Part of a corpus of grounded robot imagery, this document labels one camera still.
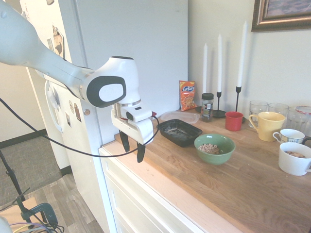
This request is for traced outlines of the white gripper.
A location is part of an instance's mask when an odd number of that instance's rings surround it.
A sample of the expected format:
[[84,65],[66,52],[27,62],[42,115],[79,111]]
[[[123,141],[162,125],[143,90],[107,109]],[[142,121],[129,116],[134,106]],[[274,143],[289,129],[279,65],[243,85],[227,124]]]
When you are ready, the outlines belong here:
[[112,124],[119,129],[121,142],[125,152],[130,151],[128,136],[137,141],[137,162],[141,163],[145,154],[145,144],[153,135],[152,121],[147,118],[139,122],[123,120],[116,115],[114,109],[111,110]]

